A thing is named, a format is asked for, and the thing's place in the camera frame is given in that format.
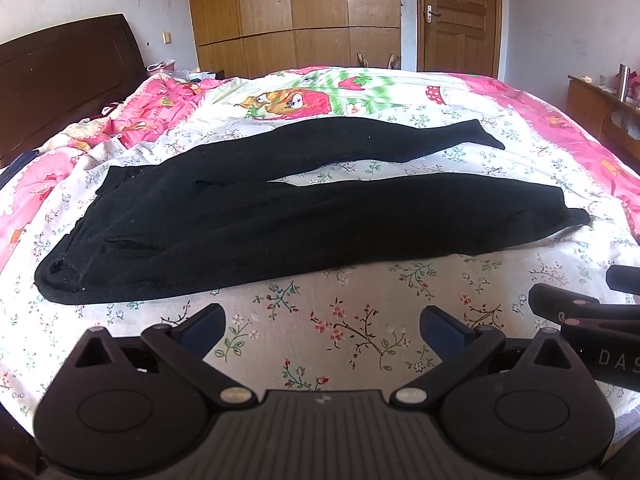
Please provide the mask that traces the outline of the black pants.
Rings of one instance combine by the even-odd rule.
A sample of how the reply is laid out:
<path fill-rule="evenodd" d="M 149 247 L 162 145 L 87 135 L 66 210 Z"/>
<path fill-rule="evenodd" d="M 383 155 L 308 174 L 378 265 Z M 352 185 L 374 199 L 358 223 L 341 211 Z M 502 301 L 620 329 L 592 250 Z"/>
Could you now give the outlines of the black pants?
<path fill-rule="evenodd" d="M 329 117 L 113 167 L 35 283 L 57 304 L 153 300 L 349 264 L 476 256 L 589 222 L 556 186 L 478 174 L 288 182 L 338 162 L 410 162 L 462 143 L 498 146 L 477 120 L 419 129 Z"/>

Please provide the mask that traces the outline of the wooden side cabinet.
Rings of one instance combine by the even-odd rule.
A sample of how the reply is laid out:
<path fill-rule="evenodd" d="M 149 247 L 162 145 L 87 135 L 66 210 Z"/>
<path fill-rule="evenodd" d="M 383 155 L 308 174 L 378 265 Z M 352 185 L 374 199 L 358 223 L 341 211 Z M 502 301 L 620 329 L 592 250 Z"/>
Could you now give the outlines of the wooden side cabinet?
<path fill-rule="evenodd" d="M 639 171 L 639 110 L 614 94 L 568 77 L 565 113 L 635 172 Z"/>

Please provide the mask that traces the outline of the floral white pink bedsheet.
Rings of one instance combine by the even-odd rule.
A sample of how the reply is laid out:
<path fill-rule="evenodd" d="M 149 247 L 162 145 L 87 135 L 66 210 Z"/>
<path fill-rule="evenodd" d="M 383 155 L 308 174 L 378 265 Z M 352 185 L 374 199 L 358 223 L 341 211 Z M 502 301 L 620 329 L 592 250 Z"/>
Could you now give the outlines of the floral white pink bedsheet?
<path fill-rule="evenodd" d="M 311 117 L 370 117 L 418 128 L 476 119 L 502 150 L 462 144 L 396 164 L 339 162 L 296 174 L 295 185 L 465 172 L 562 188 L 589 226 L 484 256 L 411 257 L 158 301 L 61 306 L 34 273 L 96 197 L 115 166 L 159 164 L 201 144 L 263 136 Z M 471 326 L 511 337 L 546 326 L 529 289 L 549 284 L 606 304 L 638 304 L 609 289 L 614 263 L 639 261 L 639 176 L 573 119 L 501 81 L 462 74 L 309 66 L 258 79 L 182 84 L 154 76 L 111 112 L 69 125 L 16 174 L 1 175 L 1 402 L 25 429 L 79 336 L 178 324 L 216 302 L 227 328 L 210 364 L 255 391 L 393 391 L 436 362 L 418 330 L 434 304 Z"/>

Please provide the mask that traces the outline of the steel thermos bottle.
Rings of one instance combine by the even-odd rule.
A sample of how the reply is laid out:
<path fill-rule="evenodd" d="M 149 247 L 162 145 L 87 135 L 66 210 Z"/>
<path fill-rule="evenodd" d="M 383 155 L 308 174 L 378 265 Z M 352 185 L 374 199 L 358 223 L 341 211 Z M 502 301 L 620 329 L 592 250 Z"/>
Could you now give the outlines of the steel thermos bottle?
<path fill-rule="evenodd" d="M 629 66 L 624 63 L 620 63 L 620 68 L 618 69 L 618 74 L 617 74 L 617 84 L 616 84 L 616 99 L 618 99 L 620 102 L 625 102 L 627 99 L 629 76 L 630 76 Z"/>

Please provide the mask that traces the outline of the brown wooden door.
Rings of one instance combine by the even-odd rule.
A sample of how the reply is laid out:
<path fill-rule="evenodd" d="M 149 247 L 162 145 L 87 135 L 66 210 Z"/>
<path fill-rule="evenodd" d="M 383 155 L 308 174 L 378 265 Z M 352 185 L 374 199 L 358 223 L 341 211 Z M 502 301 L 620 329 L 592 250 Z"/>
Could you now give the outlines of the brown wooden door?
<path fill-rule="evenodd" d="M 431 4 L 442 14 L 425 19 Z M 418 0 L 418 70 L 498 75 L 502 0 Z"/>

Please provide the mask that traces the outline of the dark wooden headboard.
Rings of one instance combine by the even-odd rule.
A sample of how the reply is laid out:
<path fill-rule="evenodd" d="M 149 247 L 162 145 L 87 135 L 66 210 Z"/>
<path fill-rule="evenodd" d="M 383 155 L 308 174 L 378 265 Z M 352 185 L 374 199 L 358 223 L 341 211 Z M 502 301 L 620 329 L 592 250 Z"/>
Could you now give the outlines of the dark wooden headboard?
<path fill-rule="evenodd" d="M 120 102 L 146 78 L 122 14 L 32 32 L 1 45 L 1 165 L 72 122 Z"/>

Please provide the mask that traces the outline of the brown wooden wardrobe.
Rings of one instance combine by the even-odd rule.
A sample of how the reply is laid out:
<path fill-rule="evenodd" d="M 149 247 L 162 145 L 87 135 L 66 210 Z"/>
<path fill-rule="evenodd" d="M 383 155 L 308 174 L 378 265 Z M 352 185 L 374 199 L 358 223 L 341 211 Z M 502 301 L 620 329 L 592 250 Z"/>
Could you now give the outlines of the brown wooden wardrobe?
<path fill-rule="evenodd" d="M 190 9 L 198 65 L 228 77 L 399 64 L 400 0 L 190 0 Z"/>

